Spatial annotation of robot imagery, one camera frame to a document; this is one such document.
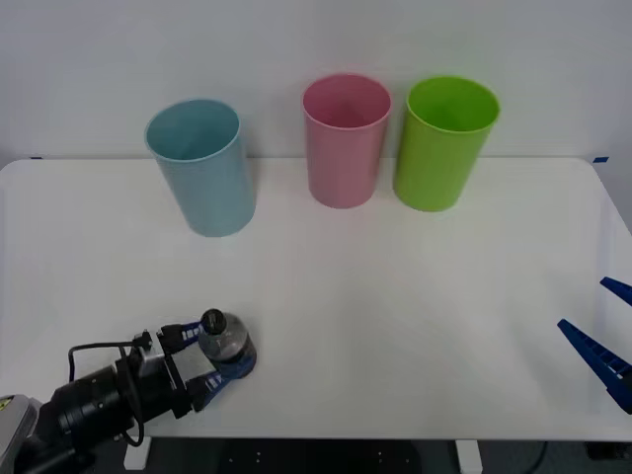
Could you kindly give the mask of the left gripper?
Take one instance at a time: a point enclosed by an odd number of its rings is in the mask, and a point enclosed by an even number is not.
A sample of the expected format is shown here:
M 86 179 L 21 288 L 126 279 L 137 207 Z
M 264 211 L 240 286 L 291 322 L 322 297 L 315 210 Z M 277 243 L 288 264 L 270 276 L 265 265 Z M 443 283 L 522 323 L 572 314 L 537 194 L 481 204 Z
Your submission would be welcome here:
M 245 378 L 255 367 L 255 350 L 242 351 L 227 361 L 215 361 L 214 370 L 185 380 L 174 355 L 198 341 L 199 322 L 170 324 L 160 335 L 137 335 L 129 354 L 117 362 L 118 389 L 139 421 L 170 412 L 180 419 L 201 412 L 229 383 Z

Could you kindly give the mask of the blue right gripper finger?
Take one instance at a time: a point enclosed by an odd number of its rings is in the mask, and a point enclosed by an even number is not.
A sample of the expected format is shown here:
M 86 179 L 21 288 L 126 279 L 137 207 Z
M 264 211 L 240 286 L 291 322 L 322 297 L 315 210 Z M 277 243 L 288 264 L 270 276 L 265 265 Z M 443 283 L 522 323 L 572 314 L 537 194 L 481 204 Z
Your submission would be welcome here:
M 604 277 L 599 284 L 611 291 L 629 306 L 632 305 L 632 286 L 611 277 Z
M 558 328 L 603 383 L 606 392 L 627 414 L 631 413 L 631 364 L 619 357 L 575 325 L 562 319 Z

